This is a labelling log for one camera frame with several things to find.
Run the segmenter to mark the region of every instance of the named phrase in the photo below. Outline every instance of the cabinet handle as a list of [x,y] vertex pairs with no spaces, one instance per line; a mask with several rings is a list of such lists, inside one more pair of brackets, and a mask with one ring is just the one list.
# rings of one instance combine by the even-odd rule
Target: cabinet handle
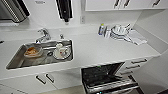
[[126,6],[128,6],[129,1],[130,1],[130,0],[127,0],[127,1],[125,2],[124,8],[125,8]]
[[124,75],[124,74],[130,74],[130,73],[133,73],[133,71],[124,72],[124,73],[120,73],[120,74],[121,74],[121,75]]
[[155,5],[158,5],[158,4],[159,4],[159,2],[160,2],[160,0],[156,0],[156,2],[155,2],[155,3],[153,3],[153,6],[152,6],[152,7],[154,7]]
[[131,66],[131,67],[126,67],[126,69],[132,69],[132,68],[137,68],[137,67],[141,67],[140,65],[137,66]]
[[46,81],[43,81],[42,79],[40,79],[40,77],[37,75],[36,79],[39,80],[40,82],[42,82],[43,84],[46,84]]
[[136,63],[142,63],[142,62],[146,62],[146,61],[148,61],[147,59],[144,59],[144,60],[142,60],[142,61],[136,61],[136,62],[131,62],[132,64],[136,64]]
[[120,0],[116,0],[116,3],[114,4],[114,8],[115,8],[116,6],[118,6],[119,1],[120,1]]
[[54,77],[50,74],[46,74],[46,77],[52,82],[54,83]]

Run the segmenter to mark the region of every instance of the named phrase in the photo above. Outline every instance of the open dishwasher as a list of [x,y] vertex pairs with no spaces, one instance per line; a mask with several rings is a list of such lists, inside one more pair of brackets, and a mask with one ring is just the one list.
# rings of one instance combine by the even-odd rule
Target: open dishwasher
[[83,68],[82,83],[86,94],[127,94],[138,88],[138,83],[132,79],[115,75],[124,63]]

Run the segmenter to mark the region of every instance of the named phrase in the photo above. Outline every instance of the sink basin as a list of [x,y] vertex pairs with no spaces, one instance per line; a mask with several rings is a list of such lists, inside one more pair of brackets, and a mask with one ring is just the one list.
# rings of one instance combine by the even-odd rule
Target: sink basin
[[[58,43],[63,44],[63,46],[68,46],[71,49],[70,55],[65,59],[56,59],[52,54],[48,55],[49,53],[53,53],[56,49],[56,45]],[[35,58],[27,58],[24,56],[24,53],[27,51],[28,48],[34,46],[41,46],[43,48],[43,54],[40,57]],[[13,59],[7,65],[7,69],[16,69],[16,68],[23,68],[23,67],[31,67],[31,66],[38,66],[38,65],[45,65],[45,64],[52,64],[52,63],[60,63],[71,61],[73,59],[73,51],[72,51],[72,41],[71,40],[63,40],[63,41],[52,41],[47,43],[30,43],[24,44],[20,47],[17,51]]]

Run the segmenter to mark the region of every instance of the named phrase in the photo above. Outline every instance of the bowl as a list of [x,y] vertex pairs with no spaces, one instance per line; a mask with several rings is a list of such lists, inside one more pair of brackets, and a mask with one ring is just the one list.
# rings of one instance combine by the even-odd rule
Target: bowl
[[24,53],[27,58],[40,57],[43,54],[43,48],[41,46],[30,47]]

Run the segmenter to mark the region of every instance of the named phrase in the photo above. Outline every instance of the white cabinet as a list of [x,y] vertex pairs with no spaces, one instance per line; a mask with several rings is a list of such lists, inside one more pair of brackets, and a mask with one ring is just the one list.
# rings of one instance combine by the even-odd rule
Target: white cabinet
[[82,85],[80,68],[50,72],[48,75],[47,78],[58,89]]
[[121,0],[86,0],[85,11],[118,10]]
[[168,0],[86,0],[85,11],[166,9]]
[[25,93],[0,84],[0,94],[25,94]]
[[75,68],[37,75],[10,78],[0,80],[0,84],[10,86],[28,94],[42,93],[56,89],[82,85],[80,70],[80,68]]
[[0,83],[26,92],[28,94],[36,94],[56,90],[56,88],[44,78],[43,74],[5,79],[1,80]]
[[122,0],[119,10],[147,9],[151,0]]
[[125,61],[125,63],[121,66],[121,68],[116,73],[117,75],[130,75],[139,68],[141,68],[144,64],[147,63],[152,57],[147,58],[139,58],[134,60]]
[[148,7],[150,9],[167,9],[168,0],[152,0]]

